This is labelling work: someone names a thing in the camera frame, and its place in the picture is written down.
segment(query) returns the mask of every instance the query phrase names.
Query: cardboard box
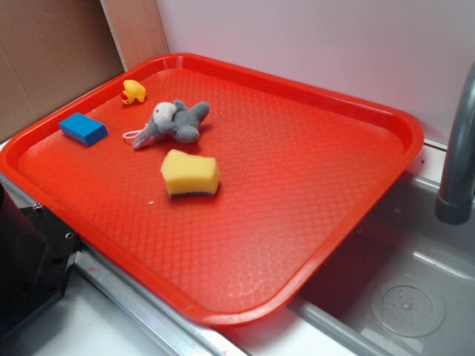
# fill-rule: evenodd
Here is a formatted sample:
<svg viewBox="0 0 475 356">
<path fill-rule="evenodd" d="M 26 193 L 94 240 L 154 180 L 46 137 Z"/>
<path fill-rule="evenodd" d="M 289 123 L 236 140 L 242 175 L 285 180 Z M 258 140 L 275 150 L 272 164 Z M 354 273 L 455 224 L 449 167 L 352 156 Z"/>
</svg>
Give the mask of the cardboard box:
<svg viewBox="0 0 475 356">
<path fill-rule="evenodd" d="M 123 71 L 99 0 L 0 1 L 0 142 Z"/>
</svg>

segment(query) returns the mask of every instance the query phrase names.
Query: sponge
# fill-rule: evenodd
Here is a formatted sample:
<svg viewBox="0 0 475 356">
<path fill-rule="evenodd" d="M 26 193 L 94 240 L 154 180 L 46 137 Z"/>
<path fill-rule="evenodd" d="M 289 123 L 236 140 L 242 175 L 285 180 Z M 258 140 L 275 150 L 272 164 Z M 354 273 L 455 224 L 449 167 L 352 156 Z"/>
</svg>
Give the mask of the sponge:
<svg viewBox="0 0 475 356">
<path fill-rule="evenodd" d="M 59 127 L 69 137 L 87 146 L 92 146 L 108 135 L 105 126 L 80 113 L 75 113 L 59 123 Z"/>
<path fill-rule="evenodd" d="M 171 197 L 213 195 L 220 182 L 216 159 L 170 150 L 162 163 L 163 178 Z"/>
</svg>

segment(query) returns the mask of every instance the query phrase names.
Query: sink basin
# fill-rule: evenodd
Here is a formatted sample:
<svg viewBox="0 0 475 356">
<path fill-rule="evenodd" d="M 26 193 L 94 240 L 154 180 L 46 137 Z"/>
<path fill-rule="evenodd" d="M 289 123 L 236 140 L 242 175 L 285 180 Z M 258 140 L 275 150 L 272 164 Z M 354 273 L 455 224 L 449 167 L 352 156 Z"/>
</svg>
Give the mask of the sink basin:
<svg viewBox="0 0 475 356">
<path fill-rule="evenodd" d="M 475 209 L 438 221 L 437 189 L 404 174 L 299 293 L 372 355 L 475 355 Z"/>
</svg>

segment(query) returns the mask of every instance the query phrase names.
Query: yellow rubber duck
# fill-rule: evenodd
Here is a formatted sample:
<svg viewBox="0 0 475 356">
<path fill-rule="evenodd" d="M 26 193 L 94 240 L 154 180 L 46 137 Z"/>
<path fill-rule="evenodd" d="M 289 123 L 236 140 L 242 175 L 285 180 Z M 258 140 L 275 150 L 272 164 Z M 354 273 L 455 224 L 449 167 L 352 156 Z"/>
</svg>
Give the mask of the yellow rubber duck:
<svg viewBox="0 0 475 356">
<path fill-rule="evenodd" d="M 124 91 L 121 94 L 122 102 L 124 104 L 131 104 L 137 99 L 139 102 L 144 102 L 147 96 L 147 91 L 137 80 L 125 80 Z"/>
</svg>

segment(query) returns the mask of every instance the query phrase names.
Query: gray stuffed animal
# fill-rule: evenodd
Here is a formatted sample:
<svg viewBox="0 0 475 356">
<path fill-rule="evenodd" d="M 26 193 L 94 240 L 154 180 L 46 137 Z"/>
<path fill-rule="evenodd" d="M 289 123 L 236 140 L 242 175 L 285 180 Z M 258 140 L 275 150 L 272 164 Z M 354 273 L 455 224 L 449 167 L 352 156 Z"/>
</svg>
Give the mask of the gray stuffed animal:
<svg viewBox="0 0 475 356">
<path fill-rule="evenodd" d="M 171 136 L 178 142 L 194 143 L 200 138 L 198 128 L 210 110 L 207 102 L 199 102 L 188 109 L 182 100 L 161 102 L 151 115 L 146 127 L 134 140 L 134 149 L 143 148 Z"/>
<path fill-rule="evenodd" d="M 198 128 L 209 113 L 209 104 L 199 102 L 193 108 L 188 109 L 181 100 L 175 100 L 177 112 L 171 121 L 161 122 L 158 131 L 168 134 L 182 143 L 194 143 L 200 138 Z"/>
</svg>

